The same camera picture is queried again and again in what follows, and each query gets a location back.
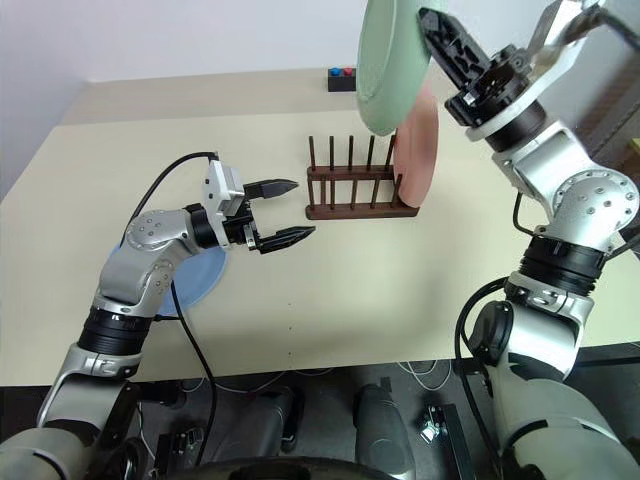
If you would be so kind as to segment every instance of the beige table surface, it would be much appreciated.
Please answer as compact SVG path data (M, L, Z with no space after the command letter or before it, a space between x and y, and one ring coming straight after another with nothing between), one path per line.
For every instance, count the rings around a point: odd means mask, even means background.
M355 111L231 115L55 128L0 205L0 384L50 383L77 340L100 269L149 184L175 158L217 150L245 183L290 178L301 187L255 201L264 235L309 225L307 136L346 162L347 135L364 163L368 132ZM377 143L382 159L386 140ZM269 255L235 247L218 286L188 311L218 375L450 358L466 298L516 269L528 238L511 226L515 192L490 149L441 112L432 189L416 218L315 222L302 243ZM205 161L175 171L149 208L200 200ZM349 186L338 188L346 201ZM367 193L364 185L360 195ZM525 202L522 222L542 220ZM586 345L640 338L640 263L607 266ZM197 358L176 322L155 324L137 379L194 377Z

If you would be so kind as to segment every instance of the plate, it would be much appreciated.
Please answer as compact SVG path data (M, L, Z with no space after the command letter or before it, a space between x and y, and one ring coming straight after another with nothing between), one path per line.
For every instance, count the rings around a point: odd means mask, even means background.
M418 208L431 187L438 154L438 104L427 82L420 89L407 119L396 131L393 173L402 174L398 196Z
M377 135L400 125L415 103L430 55L422 40L418 11L442 10L444 0L369 0L364 14L356 98L362 121Z

